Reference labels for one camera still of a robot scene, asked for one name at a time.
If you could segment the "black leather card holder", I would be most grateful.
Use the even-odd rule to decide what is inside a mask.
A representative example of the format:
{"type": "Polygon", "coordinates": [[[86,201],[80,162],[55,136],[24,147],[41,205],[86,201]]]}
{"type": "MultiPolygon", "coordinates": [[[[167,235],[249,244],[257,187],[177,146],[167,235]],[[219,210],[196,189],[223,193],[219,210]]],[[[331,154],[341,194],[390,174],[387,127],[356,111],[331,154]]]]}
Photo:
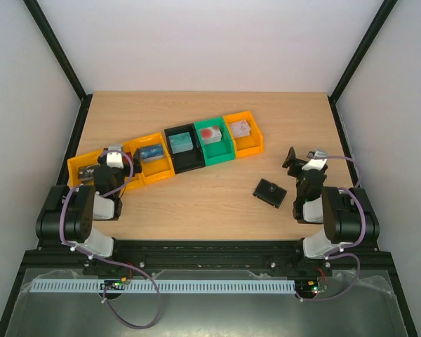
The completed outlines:
{"type": "Polygon", "coordinates": [[[287,191],[275,183],[261,179],[253,196],[278,209],[287,195],[287,191]]]}

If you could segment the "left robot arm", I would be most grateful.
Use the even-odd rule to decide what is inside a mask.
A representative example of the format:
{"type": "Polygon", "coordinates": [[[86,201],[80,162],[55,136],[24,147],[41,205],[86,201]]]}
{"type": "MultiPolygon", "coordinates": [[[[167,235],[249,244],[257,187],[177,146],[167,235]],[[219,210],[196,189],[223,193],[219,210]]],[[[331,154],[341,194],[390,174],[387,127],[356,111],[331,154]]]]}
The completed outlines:
{"type": "Polygon", "coordinates": [[[78,185],[50,189],[36,220],[38,239],[58,240],[91,260],[111,257],[114,239],[96,229],[93,222],[119,219],[121,191],[141,172],[140,150],[129,154],[119,146],[104,149],[96,164],[78,170],[78,185]]]}

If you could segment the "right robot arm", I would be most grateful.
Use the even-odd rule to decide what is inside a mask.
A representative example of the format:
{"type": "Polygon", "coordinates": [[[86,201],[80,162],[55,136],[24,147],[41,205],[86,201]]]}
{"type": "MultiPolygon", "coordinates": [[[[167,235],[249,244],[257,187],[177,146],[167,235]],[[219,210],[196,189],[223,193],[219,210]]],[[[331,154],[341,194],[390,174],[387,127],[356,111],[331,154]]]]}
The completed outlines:
{"type": "Polygon", "coordinates": [[[363,243],[374,243],[380,225],[366,191],[356,184],[351,188],[325,186],[326,152],[311,151],[307,159],[296,157],[291,147],[282,165],[296,179],[293,217],[301,224],[321,225],[322,229],[299,241],[292,257],[294,271],[309,274],[316,259],[329,259],[363,243]]]}

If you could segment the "blue card stack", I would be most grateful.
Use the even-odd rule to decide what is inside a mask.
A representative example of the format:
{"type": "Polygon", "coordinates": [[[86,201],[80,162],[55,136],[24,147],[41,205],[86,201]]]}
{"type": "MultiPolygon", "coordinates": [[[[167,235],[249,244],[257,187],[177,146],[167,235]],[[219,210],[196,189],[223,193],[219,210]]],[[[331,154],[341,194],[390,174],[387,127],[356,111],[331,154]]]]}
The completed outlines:
{"type": "Polygon", "coordinates": [[[161,143],[141,147],[140,159],[144,163],[160,160],[165,157],[163,146],[161,143]]]}

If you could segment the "teal card stack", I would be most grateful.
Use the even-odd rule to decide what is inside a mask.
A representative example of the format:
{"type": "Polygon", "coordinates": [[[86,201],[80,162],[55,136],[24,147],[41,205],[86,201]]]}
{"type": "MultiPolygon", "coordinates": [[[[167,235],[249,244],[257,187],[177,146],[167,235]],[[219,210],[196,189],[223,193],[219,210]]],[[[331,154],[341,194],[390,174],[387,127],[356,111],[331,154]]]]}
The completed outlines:
{"type": "Polygon", "coordinates": [[[189,132],[177,133],[168,137],[173,154],[190,151],[194,148],[189,132]]]}

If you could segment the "white patterned card stack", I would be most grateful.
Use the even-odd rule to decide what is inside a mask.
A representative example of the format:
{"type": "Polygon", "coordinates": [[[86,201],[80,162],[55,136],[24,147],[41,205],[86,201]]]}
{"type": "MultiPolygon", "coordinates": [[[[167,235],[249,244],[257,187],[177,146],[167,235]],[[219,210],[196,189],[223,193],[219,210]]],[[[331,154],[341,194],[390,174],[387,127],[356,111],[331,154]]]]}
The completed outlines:
{"type": "Polygon", "coordinates": [[[251,127],[245,119],[232,122],[229,124],[229,127],[234,138],[242,138],[250,135],[251,127]]]}

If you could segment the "red circle card stack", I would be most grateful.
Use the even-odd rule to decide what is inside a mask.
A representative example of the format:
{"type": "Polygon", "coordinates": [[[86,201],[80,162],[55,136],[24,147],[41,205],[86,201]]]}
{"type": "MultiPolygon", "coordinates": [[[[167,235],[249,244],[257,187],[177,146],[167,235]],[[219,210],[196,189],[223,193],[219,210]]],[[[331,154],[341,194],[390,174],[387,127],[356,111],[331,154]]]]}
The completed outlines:
{"type": "Polygon", "coordinates": [[[218,143],[222,140],[222,132],[218,125],[200,128],[199,135],[204,145],[218,143]]]}

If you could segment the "far left yellow bin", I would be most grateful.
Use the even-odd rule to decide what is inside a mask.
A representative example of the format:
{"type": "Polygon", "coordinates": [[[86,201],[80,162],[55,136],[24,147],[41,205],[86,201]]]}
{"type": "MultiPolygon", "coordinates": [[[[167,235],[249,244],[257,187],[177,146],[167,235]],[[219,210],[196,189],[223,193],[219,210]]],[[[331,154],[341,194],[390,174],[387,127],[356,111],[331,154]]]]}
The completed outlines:
{"type": "MultiPolygon", "coordinates": [[[[102,150],[96,150],[67,160],[67,170],[69,174],[68,185],[70,187],[74,187],[81,183],[79,180],[79,169],[83,166],[98,164],[98,157],[101,153],[102,150]]],[[[135,173],[129,184],[127,184],[126,191],[128,192],[129,190],[134,190],[144,185],[141,174],[135,173]]]]}

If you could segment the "right yellow bin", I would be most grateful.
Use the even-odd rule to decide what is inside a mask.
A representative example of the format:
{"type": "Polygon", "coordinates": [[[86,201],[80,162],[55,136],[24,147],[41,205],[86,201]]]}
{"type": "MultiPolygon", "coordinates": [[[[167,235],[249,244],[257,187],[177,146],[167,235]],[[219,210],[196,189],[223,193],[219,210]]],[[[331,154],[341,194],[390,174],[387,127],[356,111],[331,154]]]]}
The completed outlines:
{"type": "Polygon", "coordinates": [[[232,139],[234,153],[237,159],[259,154],[264,151],[263,134],[251,111],[226,114],[223,116],[223,120],[232,139]],[[237,136],[233,131],[232,124],[244,126],[246,134],[244,136],[237,136]]]}

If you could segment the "green bin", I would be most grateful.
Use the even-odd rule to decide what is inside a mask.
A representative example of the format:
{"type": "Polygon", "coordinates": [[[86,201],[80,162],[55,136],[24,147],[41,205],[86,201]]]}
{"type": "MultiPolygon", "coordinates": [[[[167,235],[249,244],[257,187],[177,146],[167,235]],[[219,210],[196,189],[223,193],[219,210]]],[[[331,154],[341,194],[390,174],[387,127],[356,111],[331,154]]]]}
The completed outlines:
{"type": "Polygon", "coordinates": [[[225,161],[235,159],[235,151],[232,137],[226,127],[222,117],[212,119],[204,119],[194,123],[196,133],[198,135],[201,149],[203,150],[203,158],[207,166],[220,164],[225,161]],[[217,126],[222,134],[221,140],[211,144],[205,144],[201,137],[200,130],[206,127],[217,126]]]}

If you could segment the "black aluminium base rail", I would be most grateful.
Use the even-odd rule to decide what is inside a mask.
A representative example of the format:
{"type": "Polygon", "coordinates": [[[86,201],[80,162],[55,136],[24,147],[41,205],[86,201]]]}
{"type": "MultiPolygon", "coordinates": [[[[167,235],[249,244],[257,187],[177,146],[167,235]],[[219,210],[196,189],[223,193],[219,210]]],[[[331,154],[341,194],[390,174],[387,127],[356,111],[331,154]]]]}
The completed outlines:
{"type": "Polygon", "coordinates": [[[162,270],[249,270],[271,276],[314,276],[327,272],[324,260],[304,255],[301,241],[147,241],[119,240],[112,260],[116,265],[89,260],[57,242],[42,242],[26,251],[19,271],[73,269],[85,275],[119,276],[128,263],[148,273],[162,270]]]}

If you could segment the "right frame post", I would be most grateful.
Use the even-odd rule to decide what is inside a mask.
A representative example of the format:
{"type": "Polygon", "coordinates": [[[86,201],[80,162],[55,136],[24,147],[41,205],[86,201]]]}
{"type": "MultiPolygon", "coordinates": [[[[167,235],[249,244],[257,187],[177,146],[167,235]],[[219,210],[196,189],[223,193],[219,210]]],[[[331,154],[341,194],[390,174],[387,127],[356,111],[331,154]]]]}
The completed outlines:
{"type": "Polygon", "coordinates": [[[330,106],[335,106],[338,100],[341,98],[348,83],[354,76],[354,73],[356,72],[362,60],[366,56],[369,48],[372,46],[375,38],[379,34],[380,30],[382,29],[383,25],[387,21],[387,18],[389,17],[397,3],[397,0],[384,0],[381,3],[374,18],[369,24],[368,29],[363,35],[359,45],[357,46],[354,54],[348,62],[344,72],[342,73],[342,76],[337,82],[333,92],[328,97],[330,106]]]}

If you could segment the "frame post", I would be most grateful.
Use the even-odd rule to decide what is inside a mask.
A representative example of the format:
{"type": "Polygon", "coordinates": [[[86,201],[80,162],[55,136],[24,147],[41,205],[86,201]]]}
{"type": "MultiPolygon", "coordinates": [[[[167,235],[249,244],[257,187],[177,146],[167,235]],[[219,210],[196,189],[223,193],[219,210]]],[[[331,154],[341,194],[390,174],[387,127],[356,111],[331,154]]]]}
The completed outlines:
{"type": "Polygon", "coordinates": [[[24,0],[23,3],[27,7],[29,14],[32,16],[34,22],[39,28],[39,31],[43,35],[78,99],[80,99],[80,101],[84,101],[88,97],[88,94],[81,85],[81,82],[79,81],[79,78],[69,61],[67,54],[56,37],[56,34],[53,31],[53,28],[51,27],[51,24],[49,23],[48,18],[46,17],[39,2],[37,0],[24,0]]]}
{"type": "Polygon", "coordinates": [[[382,29],[383,25],[387,21],[387,18],[389,17],[397,3],[397,0],[384,0],[381,3],[374,18],[369,24],[368,29],[363,35],[359,45],[357,46],[354,54],[348,62],[344,72],[342,73],[342,76],[337,82],[333,92],[328,97],[330,106],[335,106],[338,100],[341,98],[348,83],[354,76],[354,73],[356,72],[362,60],[366,56],[369,48],[372,46],[375,38],[379,34],[380,30],[382,29]]]}

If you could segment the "left frame post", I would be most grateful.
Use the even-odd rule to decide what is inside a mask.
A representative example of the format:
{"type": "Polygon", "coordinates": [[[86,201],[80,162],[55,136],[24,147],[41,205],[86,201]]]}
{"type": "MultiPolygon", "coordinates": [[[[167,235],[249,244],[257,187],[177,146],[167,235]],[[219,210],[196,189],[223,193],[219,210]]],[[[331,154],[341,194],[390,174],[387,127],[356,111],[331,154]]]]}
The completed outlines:
{"type": "Polygon", "coordinates": [[[84,101],[88,97],[88,94],[81,85],[81,82],[79,81],[79,78],[69,61],[67,54],[56,37],[56,34],[53,31],[53,28],[51,27],[51,24],[49,23],[48,18],[46,17],[39,2],[37,0],[24,0],[23,3],[27,7],[29,14],[32,16],[34,22],[39,28],[39,31],[43,35],[78,99],[80,99],[80,101],[84,101]]]}

